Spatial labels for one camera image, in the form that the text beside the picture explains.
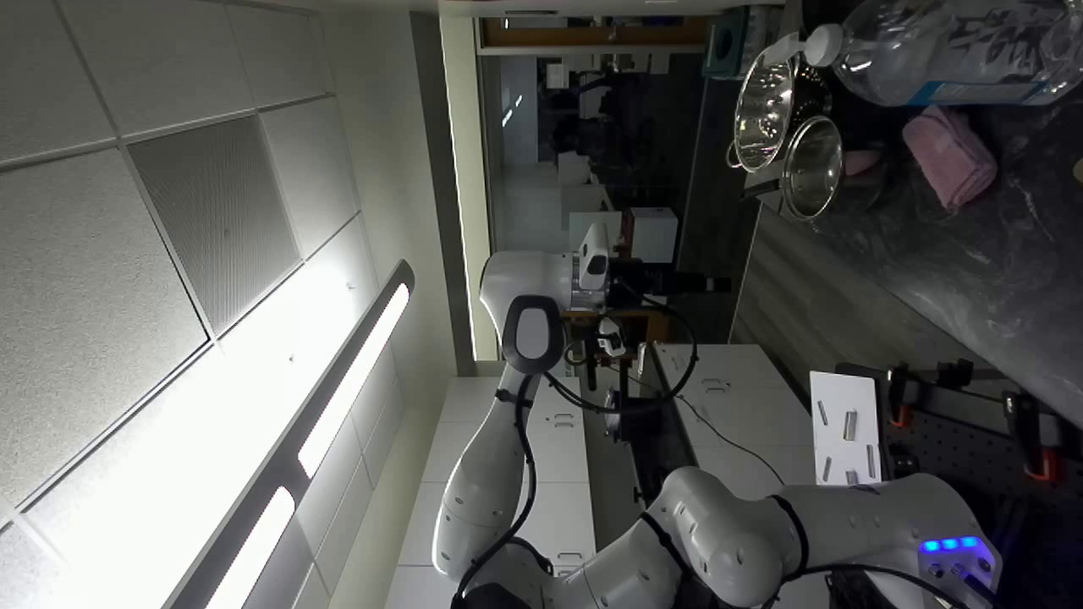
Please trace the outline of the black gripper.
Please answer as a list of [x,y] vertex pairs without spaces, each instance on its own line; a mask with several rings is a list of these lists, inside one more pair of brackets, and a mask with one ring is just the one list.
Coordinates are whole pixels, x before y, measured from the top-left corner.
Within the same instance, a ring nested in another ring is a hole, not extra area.
[[611,259],[612,259],[612,244],[611,244],[611,226],[593,223],[575,249],[575,302],[578,303],[604,303],[611,295]]

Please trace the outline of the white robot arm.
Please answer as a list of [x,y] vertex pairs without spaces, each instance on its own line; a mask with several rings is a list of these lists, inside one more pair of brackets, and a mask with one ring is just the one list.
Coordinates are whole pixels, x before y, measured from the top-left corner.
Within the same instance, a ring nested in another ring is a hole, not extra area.
[[485,259],[480,308],[500,336],[505,368],[432,522],[430,564],[455,582],[450,609],[678,609],[686,586],[757,609],[790,582],[831,573],[864,573],[898,604],[995,609],[1002,551],[933,475],[742,496],[702,467],[678,467],[648,512],[573,573],[520,539],[540,493],[529,418],[566,354],[566,323],[660,310],[702,283],[616,256],[601,237],[570,255],[499,249]]

